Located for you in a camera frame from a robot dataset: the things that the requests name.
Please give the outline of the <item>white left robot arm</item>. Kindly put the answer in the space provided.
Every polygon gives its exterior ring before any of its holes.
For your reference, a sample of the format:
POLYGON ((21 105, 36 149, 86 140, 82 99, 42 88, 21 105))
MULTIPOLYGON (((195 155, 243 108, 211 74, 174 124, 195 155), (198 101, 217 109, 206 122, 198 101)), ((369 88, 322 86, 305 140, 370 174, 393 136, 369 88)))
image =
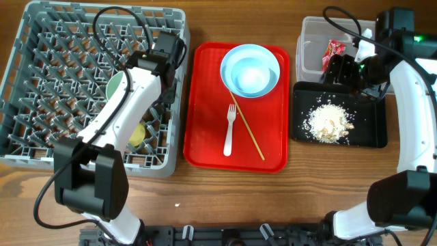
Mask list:
POLYGON ((129 184, 123 154, 143 114, 167 97, 185 43, 160 32, 155 45, 135 51, 126 62, 116 91, 74 139, 54 147, 55 200, 95 223, 119 245, 147 245, 145 226, 126 205, 129 184))

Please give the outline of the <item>yellow plastic cup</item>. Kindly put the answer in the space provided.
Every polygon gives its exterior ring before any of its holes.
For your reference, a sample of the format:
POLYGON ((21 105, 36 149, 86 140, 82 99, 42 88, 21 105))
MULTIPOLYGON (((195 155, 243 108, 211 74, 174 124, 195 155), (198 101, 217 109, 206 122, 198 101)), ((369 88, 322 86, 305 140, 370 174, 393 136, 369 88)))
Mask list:
POLYGON ((134 129, 134 132, 130 136, 129 142, 132 146, 139 146, 145 139, 145 128, 144 125, 138 124, 134 129))

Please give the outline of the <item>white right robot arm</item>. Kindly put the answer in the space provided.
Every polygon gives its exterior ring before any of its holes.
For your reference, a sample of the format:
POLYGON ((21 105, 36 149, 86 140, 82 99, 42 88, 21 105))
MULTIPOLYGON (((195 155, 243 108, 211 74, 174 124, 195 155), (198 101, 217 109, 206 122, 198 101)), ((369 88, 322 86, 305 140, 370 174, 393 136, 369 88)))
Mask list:
POLYGON ((379 13, 375 53, 360 61, 331 57, 320 78, 339 83, 353 95, 380 84, 393 88, 397 101, 400 153, 397 172, 373 183, 367 199, 328 213, 320 223, 324 241, 346 245, 402 230, 436 229, 436 37, 414 30, 414 12, 394 7, 379 13))

